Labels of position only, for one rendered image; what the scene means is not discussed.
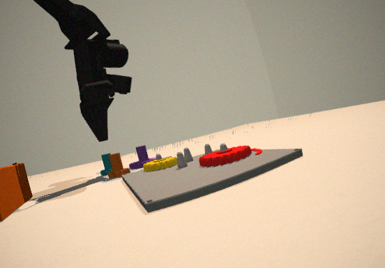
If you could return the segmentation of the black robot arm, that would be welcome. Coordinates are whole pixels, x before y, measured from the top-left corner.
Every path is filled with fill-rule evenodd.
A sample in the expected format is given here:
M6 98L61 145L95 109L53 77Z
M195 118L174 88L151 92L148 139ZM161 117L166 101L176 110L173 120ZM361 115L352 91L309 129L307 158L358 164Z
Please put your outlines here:
M121 68L128 60L128 49L119 40L106 39L111 34L96 14L69 0L34 0L58 23L69 42L65 50L73 50L75 68L88 63L101 63L103 81L114 85L114 93L130 93L132 77L110 75L106 68ZM98 32L92 39L89 36Z

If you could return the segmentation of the purple gear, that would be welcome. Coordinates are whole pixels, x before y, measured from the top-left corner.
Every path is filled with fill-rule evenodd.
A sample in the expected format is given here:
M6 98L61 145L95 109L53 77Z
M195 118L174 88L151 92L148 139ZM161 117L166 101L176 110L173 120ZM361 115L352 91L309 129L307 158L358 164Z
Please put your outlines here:
M139 160L137 162L130 163L129 164L130 169L142 168L145 163L147 162L150 163L151 161L156 160L156 157L155 158L148 157L146 145L136 147L136 151L137 151L137 157Z

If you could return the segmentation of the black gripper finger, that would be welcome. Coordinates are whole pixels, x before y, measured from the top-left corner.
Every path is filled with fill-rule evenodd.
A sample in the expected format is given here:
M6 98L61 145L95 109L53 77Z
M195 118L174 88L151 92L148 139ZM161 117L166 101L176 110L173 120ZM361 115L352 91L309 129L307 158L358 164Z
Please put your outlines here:
M99 137L97 131L95 130L94 126L92 125L90 119L87 117L86 113L82 113L82 116L86 120L86 123L89 125L90 129L92 130L93 134L96 136L99 142L102 142L103 140Z
M82 105L87 117L103 141L108 140L107 109L113 100L114 98L106 98Z

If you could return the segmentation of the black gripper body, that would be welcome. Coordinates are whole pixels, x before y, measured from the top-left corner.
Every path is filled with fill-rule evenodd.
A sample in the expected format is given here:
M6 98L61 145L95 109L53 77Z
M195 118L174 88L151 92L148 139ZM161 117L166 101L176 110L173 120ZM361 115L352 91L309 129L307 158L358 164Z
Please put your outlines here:
M83 64L76 69L81 114L86 113L83 104L114 96L114 85L108 80L103 81L103 71L102 64L98 62Z

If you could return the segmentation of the brown gear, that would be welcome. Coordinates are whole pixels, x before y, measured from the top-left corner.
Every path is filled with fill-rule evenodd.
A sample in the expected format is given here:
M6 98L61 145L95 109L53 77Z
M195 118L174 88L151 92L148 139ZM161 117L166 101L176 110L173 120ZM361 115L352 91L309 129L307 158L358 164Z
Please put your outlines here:
M130 173L129 168L123 168L120 153L110 154L109 158L112 166L112 171L108 173L110 179L115 177L119 178L122 177L123 174Z

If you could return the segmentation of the red curved arrow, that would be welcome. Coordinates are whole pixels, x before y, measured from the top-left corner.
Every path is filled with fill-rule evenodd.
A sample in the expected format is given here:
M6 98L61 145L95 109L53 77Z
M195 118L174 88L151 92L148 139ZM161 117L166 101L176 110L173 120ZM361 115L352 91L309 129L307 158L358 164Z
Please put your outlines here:
M256 153L255 155L261 154L261 153L262 153L262 150L261 150L261 149L256 149L256 148L251 149L251 151L257 151L257 153Z

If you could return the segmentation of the red gear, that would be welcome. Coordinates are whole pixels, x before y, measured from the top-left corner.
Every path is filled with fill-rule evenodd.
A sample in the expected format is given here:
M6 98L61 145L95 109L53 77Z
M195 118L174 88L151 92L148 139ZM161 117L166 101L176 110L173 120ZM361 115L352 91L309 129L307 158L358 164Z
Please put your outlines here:
M239 161L242 158L246 158L246 156L251 155L250 146L239 146L228 148L227 151L215 151L213 153L203 155L199 159L200 165L204 166L216 166L216 165L224 165L226 163L232 163L234 161Z

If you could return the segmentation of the yellow gear with black stripe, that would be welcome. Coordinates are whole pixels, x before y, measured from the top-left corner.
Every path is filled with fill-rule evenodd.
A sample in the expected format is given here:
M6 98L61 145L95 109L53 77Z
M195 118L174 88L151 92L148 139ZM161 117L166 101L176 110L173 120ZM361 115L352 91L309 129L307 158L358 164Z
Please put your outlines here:
M154 171L160 169L166 169L168 167L172 167L173 165L177 165L176 157L167 157L160 160L154 160L150 163L147 162L143 165L144 171Z

